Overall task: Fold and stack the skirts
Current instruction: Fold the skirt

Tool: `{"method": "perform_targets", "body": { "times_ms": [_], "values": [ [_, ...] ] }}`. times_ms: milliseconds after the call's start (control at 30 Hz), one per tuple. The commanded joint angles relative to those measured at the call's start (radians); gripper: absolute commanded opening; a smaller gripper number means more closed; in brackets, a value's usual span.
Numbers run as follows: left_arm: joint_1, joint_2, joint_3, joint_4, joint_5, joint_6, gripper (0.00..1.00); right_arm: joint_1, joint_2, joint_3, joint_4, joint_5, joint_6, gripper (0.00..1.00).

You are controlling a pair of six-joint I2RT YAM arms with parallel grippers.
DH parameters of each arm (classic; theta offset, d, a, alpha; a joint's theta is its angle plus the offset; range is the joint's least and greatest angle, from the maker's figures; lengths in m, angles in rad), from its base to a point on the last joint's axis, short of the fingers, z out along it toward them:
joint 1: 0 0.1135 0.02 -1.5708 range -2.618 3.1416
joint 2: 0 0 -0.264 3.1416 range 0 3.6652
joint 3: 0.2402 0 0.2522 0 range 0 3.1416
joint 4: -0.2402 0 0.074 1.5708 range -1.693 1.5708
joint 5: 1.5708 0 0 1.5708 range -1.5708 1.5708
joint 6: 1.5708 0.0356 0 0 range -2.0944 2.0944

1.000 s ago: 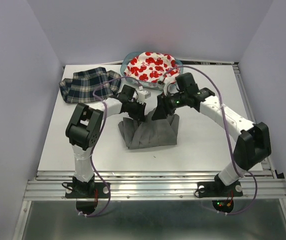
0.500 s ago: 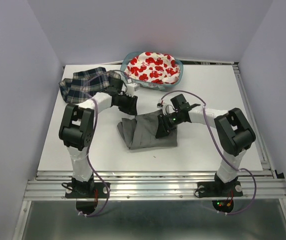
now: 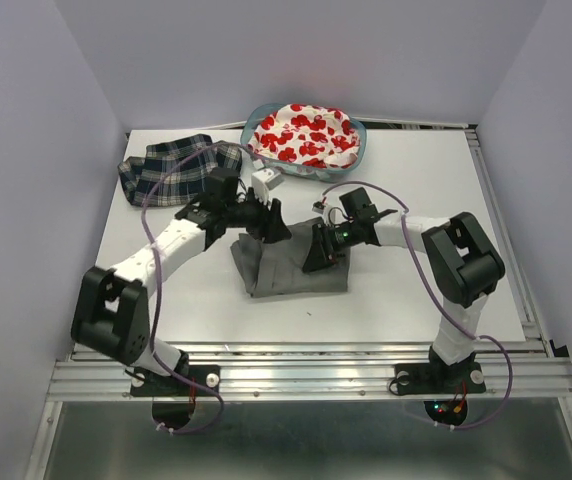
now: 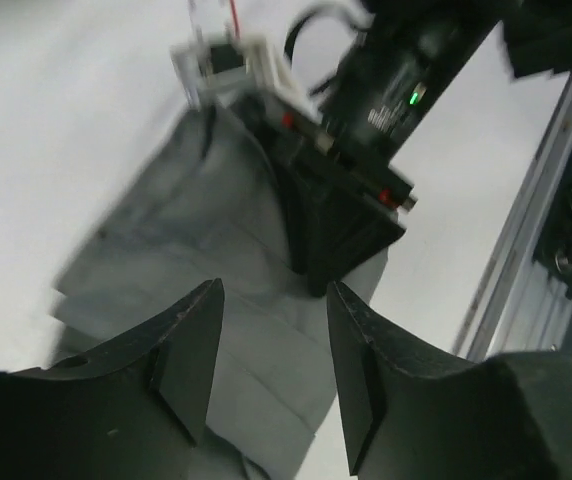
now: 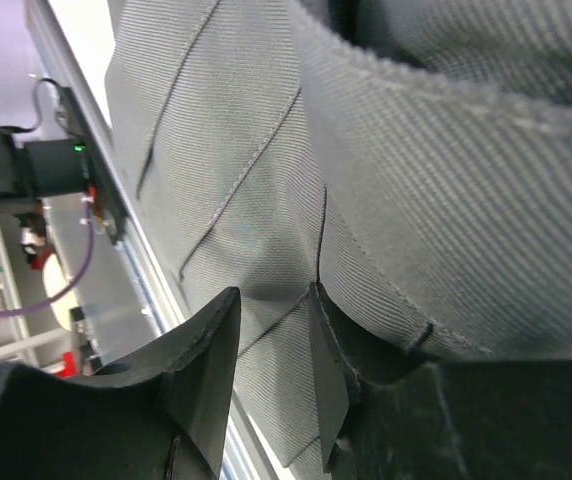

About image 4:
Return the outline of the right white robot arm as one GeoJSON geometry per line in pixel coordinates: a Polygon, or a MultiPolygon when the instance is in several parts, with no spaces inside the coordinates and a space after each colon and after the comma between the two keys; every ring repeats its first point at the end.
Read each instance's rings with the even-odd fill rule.
{"type": "Polygon", "coordinates": [[[572,71],[572,1],[368,1],[319,115],[266,104],[295,270],[309,293],[404,234],[412,183],[391,160],[495,27],[515,77],[572,71]]]}

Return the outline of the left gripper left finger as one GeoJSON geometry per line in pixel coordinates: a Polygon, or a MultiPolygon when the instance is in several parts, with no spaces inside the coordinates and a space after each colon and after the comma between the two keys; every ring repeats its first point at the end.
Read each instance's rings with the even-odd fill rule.
{"type": "Polygon", "coordinates": [[[189,448],[204,430],[224,288],[202,283],[136,327],[12,380],[11,430],[45,448],[189,448]]]}

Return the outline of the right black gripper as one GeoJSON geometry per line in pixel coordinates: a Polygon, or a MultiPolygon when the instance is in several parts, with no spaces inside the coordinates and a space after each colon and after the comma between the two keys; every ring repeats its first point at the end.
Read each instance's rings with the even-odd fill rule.
{"type": "Polygon", "coordinates": [[[292,266],[312,296],[397,242],[412,184],[376,152],[280,99],[265,103],[265,146],[284,207],[292,266]]]}

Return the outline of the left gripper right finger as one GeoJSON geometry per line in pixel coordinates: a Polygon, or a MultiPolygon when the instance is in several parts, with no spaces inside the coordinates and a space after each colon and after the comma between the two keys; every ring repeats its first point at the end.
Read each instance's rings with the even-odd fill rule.
{"type": "Polygon", "coordinates": [[[430,345],[343,283],[328,288],[327,316],[351,474],[495,474],[493,361],[430,345]]]}

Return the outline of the grey skirt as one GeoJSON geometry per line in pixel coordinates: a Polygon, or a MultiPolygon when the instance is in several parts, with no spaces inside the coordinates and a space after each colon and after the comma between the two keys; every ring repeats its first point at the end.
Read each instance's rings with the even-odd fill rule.
{"type": "Polygon", "coordinates": [[[219,278],[225,309],[195,479],[294,478],[336,396],[326,303],[289,258],[267,160],[220,110],[195,111],[60,276],[61,355],[84,352],[219,278]]]}

